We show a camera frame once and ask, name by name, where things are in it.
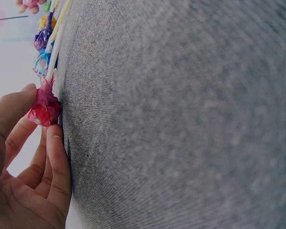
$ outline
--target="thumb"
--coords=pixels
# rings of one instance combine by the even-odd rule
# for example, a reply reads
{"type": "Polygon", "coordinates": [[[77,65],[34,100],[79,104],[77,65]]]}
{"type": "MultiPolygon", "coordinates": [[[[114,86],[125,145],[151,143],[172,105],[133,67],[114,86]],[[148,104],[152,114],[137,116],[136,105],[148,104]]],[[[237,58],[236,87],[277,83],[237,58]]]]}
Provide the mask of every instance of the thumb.
{"type": "Polygon", "coordinates": [[[0,99],[0,176],[5,160],[5,140],[17,122],[33,106],[37,90],[29,84],[21,92],[3,96],[0,99]]]}
{"type": "Polygon", "coordinates": [[[27,85],[21,92],[0,99],[0,136],[6,139],[17,122],[31,109],[37,90],[34,84],[27,85]]]}

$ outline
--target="red cellophane wrapper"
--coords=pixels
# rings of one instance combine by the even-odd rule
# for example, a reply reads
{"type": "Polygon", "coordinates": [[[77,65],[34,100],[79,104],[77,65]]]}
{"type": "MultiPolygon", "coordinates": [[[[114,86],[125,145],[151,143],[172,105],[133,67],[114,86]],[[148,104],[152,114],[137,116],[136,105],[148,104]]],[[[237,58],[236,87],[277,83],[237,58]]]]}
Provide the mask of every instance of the red cellophane wrapper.
{"type": "Polygon", "coordinates": [[[51,83],[44,80],[41,88],[37,89],[35,104],[28,113],[28,119],[41,126],[57,123],[61,111],[61,104],[52,93],[53,83],[53,79],[51,83]]]}

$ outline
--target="hand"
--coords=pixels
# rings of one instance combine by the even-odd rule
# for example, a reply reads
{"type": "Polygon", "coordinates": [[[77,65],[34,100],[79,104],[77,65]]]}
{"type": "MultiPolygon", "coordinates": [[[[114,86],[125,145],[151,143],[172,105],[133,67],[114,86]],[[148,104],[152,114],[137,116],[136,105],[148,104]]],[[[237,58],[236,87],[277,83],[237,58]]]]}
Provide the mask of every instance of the hand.
{"type": "MultiPolygon", "coordinates": [[[[39,4],[44,4],[46,3],[47,0],[39,0],[38,3],[39,4]]],[[[19,8],[19,13],[23,13],[27,10],[27,6],[22,4],[22,0],[16,0],[16,6],[19,8]]],[[[31,7],[29,8],[30,12],[32,14],[36,14],[39,12],[39,6],[35,6],[35,7],[31,7]]]]}
{"type": "Polygon", "coordinates": [[[58,125],[43,128],[30,166],[18,177],[7,167],[36,125],[23,117],[32,107],[36,87],[0,100],[0,229],[63,229],[71,199],[68,157],[58,125]]]}

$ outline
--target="yellow wrapper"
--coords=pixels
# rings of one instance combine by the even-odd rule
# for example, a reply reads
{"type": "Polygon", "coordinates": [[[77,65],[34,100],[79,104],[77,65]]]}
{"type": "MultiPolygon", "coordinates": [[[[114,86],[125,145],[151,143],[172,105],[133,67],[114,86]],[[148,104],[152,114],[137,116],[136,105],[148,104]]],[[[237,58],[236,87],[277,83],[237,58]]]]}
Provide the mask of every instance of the yellow wrapper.
{"type": "MultiPolygon", "coordinates": [[[[46,23],[47,23],[47,19],[48,19],[48,16],[45,15],[43,16],[39,22],[38,22],[38,31],[41,31],[45,26],[46,26],[46,23]]],[[[56,19],[53,17],[52,18],[52,29],[54,29],[55,25],[56,25],[56,19]]]]}

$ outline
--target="gray fabric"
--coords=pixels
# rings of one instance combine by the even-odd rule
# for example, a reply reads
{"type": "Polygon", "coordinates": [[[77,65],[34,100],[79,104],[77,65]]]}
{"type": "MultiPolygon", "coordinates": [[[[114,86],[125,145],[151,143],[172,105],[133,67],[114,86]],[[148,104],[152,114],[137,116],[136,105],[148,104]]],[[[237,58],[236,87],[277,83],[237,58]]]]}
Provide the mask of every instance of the gray fabric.
{"type": "Polygon", "coordinates": [[[73,0],[59,75],[69,228],[286,229],[286,0],[73,0]]]}

